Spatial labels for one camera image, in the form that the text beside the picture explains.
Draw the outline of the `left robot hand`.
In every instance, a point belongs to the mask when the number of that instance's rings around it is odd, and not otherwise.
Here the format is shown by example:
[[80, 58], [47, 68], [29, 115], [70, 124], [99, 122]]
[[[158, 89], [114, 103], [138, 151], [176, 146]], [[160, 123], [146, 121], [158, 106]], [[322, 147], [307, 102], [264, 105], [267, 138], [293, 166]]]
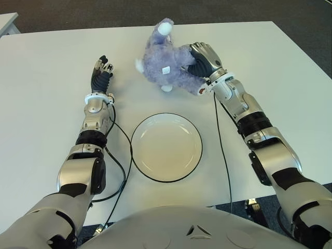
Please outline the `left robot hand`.
[[91, 75], [91, 92], [106, 94], [110, 79], [113, 76], [113, 65], [108, 63], [105, 55], [102, 55], [95, 63]]

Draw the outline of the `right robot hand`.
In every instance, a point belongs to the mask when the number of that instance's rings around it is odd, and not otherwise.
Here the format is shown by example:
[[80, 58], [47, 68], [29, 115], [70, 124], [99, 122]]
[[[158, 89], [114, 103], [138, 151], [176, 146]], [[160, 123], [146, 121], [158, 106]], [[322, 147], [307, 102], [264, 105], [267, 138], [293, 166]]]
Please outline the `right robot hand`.
[[181, 73], [186, 78], [209, 78], [222, 68], [222, 62], [209, 44], [195, 42], [179, 47], [183, 54]]

